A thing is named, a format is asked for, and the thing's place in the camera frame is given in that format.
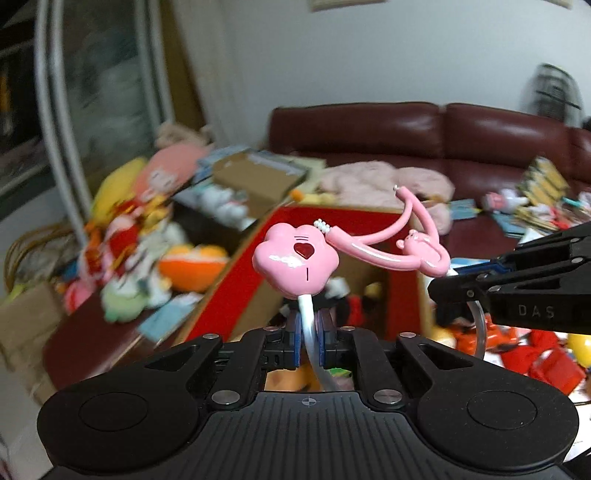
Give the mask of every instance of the white floor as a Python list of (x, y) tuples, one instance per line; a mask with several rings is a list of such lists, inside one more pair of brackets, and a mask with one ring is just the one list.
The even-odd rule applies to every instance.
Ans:
[(18, 378), (0, 365), (0, 434), (15, 480), (37, 480), (51, 468), (37, 435), (38, 412)]

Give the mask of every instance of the brown cardboard box lid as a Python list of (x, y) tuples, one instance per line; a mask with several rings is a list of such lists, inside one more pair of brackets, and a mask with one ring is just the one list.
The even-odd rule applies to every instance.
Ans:
[(53, 330), (64, 312), (53, 288), (41, 283), (0, 306), (0, 346), (7, 356)]
[(237, 153), (213, 165), (213, 181), (248, 194), (249, 216), (260, 218), (279, 204), (306, 176), (305, 169), (256, 153)]

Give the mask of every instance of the pink cloud-shaped chest piece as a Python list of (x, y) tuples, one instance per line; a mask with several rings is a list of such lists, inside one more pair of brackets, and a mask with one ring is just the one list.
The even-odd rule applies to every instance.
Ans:
[(311, 225), (276, 223), (252, 257), (254, 269), (290, 299), (319, 293), (339, 266), (339, 256)]

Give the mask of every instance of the fluffy pink blanket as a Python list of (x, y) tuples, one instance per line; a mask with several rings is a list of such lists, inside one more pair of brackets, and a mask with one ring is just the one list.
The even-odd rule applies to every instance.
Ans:
[[(327, 168), (320, 189), (335, 194), (340, 205), (402, 209), (394, 186), (404, 186), (419, 197), (449, 202), (454, 186), (438, 171), (426, 168), (395, 168), (383, 161), (363, 161)], [(452, 217), (446, 203), (427, 208), (440, 235), (449, 233)]]

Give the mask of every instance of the red heart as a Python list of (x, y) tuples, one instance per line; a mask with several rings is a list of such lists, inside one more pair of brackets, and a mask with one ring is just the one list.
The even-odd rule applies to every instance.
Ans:
[(312, 255), (314, 255), (314, 247), (312, 244), (295, 244), (294, 245), (295, 253), (304, 257), (308, 260)]

